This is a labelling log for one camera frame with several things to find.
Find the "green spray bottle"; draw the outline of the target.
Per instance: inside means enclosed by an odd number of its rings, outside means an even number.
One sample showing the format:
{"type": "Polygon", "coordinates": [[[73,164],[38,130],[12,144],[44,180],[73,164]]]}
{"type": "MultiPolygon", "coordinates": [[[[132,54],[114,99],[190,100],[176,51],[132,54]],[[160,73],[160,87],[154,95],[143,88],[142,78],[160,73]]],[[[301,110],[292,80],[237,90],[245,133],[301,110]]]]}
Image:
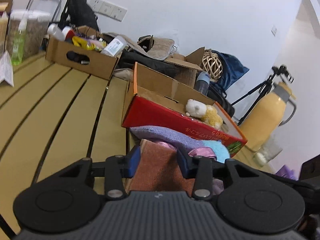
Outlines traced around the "green spray bottle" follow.
{"type": "Polygon", "coordinates": [[[24,54],[25,35],[27,29],[27,18],[21,19],[12,44],[11,63],[17,66],[22,63],[24,54]]]}

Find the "black bag on trolley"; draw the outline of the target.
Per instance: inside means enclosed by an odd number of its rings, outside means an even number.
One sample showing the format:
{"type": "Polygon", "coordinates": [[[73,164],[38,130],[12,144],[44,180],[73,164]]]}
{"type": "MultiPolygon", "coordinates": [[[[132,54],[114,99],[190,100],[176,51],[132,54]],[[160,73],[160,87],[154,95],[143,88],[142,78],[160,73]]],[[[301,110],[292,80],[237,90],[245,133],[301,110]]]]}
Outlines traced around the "black bag on trolley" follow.
{"type": "Polygon", "coordinates": [[[87,4],[87,0],[69,0],[70,23],[75,27],[87,26],[99,31],[97,16],[87,4]]]}

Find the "dark blue velvet cloth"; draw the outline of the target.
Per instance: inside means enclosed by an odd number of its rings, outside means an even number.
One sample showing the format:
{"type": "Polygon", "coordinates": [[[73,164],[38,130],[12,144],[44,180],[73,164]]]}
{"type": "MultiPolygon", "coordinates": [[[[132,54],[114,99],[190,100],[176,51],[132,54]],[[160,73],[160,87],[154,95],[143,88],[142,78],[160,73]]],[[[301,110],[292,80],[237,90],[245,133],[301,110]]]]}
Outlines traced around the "dark blue velvet cloth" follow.
{"type": "Polygon", "coordinates": [[[209,91],[216,91],[226,97],[226,90],[242,78],[249,71],[249,68],[245,67],[240,60],[233,55],[216,50],[212,50],[212,52],[218,56],[222,63],[222,75],[217,82],[210,82],[209,91]]]}

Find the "beige carton box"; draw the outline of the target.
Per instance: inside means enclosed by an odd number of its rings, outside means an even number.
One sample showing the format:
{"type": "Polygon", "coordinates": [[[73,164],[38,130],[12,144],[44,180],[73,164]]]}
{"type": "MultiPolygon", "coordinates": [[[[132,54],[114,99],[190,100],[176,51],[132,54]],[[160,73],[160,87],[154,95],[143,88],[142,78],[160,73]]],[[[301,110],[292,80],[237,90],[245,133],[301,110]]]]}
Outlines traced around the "beige carton box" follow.
{"type": "Polygon", "coordinates": [[[5,40],[8,29],[9,15],[11,13],[13,0],[1,0],[0,2],[0,51],[4,53],[5,40]]]}

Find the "white yellow plush toy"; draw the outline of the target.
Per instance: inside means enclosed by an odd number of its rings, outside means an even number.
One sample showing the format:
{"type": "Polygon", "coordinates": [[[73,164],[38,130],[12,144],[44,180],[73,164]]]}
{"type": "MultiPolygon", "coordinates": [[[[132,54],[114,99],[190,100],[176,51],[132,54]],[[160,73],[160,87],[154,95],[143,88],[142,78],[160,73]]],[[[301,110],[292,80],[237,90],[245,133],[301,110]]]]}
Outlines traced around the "white yellow plush toy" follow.
{"type": "Polygon", "coordinates": [[[218,115],[215,107],[193,99],[187,101],[185,114],[197,118],[215,129],[220,129],[223,124],[223,119],[218,115]]]}

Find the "woven rattan ball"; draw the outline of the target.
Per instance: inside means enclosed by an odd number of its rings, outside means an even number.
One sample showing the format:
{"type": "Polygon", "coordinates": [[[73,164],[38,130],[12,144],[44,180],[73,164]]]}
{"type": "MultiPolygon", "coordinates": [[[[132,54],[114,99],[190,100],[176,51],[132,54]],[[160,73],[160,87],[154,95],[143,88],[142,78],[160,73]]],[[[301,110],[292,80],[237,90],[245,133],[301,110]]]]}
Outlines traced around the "woven rattan ball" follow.
{"type": "Polygon", "coordinates": [[[211,49],[204,51],[201,68],[209,74],[210,80],[213,82],[217,82],[223,73],[223,65],[219,56],[211,49]]]}

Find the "large open cardboard box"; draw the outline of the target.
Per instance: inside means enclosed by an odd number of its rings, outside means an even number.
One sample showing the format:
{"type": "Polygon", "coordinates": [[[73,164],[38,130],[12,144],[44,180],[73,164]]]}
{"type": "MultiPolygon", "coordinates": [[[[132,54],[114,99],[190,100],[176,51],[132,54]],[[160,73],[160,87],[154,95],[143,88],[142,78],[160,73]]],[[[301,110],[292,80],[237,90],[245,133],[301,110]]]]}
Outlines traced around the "large open cardboard box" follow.
{"type": "Polygon", "coordinates": [[[166,63],[171,63],[178,67],[178,74],[174,79],[193,88],[198,72],[202,71],[201,63],[204,50],[204,47],[200,47],[187,56],[174,53],[170,57],[167,57],[164,60],[166,63]]]}

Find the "pink satin scrunchie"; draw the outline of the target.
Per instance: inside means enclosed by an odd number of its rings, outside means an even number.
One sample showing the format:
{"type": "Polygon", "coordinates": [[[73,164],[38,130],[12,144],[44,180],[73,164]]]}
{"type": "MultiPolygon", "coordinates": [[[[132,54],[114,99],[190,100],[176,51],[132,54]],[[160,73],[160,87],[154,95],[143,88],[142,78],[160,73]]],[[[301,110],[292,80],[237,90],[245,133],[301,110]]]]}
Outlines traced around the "pink satin scrunchie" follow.
{"type": "MultiPolygon", "coordinates": [[[[175,148],[173,145],[163,142],[163,141],[156,141],[155,142],[158,145],[161,145],[165,148],[169,148],[171,150],[175,150],[177,152],[177,148],[175,148]]],[[[217,160],[217,156],[214,153],[214,151],[210,147],[198,147],[188,152],[188,155],[191,157],[206,157],[210,159],[217,160]]]]}

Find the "small brown cardboard box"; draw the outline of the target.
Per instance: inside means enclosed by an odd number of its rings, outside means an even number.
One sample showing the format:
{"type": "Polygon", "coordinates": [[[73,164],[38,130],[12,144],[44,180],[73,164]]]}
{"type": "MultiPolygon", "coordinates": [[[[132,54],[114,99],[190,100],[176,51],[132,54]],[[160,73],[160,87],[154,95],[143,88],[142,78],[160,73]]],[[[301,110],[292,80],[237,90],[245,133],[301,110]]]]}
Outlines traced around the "small brown cardboard box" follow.
{"type": "Polygon", "coordinates": [[[118,58],[102,51],[107,43],[99,31],[86,25],[64,27],[57,24],[48,27],[49,41],[46,59],[87,74],[109,80],[118,58]]]}

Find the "yellow thermos jug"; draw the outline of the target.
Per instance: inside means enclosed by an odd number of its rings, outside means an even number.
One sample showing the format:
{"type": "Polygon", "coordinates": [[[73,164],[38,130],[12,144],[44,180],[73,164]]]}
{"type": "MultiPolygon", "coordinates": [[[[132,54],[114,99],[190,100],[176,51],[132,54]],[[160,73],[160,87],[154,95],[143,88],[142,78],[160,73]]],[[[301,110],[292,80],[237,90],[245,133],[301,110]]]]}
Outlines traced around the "yellow thermos jug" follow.
{"type": "Polygon", "coordinates": [[[239,126],[247,139],[245,147],[257,152],[277,127],[288,123],[297,110],[295,100],[292,89],[285,82],[276,83],[239,126]]]}

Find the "red cardboard tray box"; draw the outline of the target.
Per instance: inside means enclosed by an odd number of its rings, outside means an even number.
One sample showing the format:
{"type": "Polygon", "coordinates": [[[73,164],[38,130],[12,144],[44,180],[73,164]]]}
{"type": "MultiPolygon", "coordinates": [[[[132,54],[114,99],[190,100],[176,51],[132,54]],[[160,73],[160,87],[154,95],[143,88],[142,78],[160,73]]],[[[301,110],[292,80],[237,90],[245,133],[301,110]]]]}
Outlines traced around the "red cardboard tray box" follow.
{"type": "Polygon", "coordinates": [[[135,63],[133,79],[127,84],[121,125],[125,128],[161,126],[194,139],[219,140],[231,156],[235,156],[247,143],[238,126],[217,102],[140,63],[135,63]],[[221,129],[188,117],[185,106],[189,99],[212,105],[223,119],[221,129]]]}

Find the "white paper leaflet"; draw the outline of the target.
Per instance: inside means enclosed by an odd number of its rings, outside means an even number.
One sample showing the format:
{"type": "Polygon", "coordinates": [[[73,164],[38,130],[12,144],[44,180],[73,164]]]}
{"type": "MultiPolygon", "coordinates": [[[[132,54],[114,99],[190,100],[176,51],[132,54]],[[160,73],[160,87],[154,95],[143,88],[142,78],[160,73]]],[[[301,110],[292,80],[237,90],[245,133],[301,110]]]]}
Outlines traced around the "white paper leaflet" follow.
{"type": "Polygon", "coordinates": [[[14,87],[14,71],[11,64],[11,58],[6,50],[0,60],[0,83],[5,81],[11,87],[14,87]]]}

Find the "light purple fluffy cloth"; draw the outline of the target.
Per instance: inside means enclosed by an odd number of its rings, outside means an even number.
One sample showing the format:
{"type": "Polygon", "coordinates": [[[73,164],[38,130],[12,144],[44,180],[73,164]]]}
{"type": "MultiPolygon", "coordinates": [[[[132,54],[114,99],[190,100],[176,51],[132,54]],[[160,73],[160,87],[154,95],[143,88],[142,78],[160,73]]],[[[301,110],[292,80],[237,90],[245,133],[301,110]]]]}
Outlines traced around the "light purple fluffy cloth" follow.
{"type": "Polygon", "coordinates": [[[224,191],[223,181],[214,178],[213,179],[213,195],[219,195],[224,191]]]}

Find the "purple knitted pouch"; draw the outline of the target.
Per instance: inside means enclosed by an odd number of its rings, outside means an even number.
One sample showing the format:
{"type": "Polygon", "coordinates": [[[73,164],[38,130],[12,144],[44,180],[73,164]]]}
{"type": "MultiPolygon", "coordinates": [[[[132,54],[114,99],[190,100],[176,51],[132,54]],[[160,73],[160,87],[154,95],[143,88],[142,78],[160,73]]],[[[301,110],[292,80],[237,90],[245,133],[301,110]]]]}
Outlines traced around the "purple knitted pouch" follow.
{"type": "Polygon", "coordinates": [[[161,126],[131,127],[130,132],[140,140],[146,139],[153,142],[166,142],[185,153],[205,146],[201,140],[191,138],[188,135],[161,126]]]}

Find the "light blue plush toy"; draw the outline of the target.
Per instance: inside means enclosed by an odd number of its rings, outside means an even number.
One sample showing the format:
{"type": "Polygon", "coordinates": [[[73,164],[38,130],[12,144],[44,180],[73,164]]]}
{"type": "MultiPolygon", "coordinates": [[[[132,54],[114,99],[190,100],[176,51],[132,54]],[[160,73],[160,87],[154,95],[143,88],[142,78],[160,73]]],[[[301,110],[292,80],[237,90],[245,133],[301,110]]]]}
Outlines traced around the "light blue plush toy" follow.
{"type": "Polygon", "coordinates": [[[221,141],[203,140],[204,146],[210,147],[216,155],[216,160],[220,163],[225,163],[226,159],[230,158],[229,151],[221,141]]]}

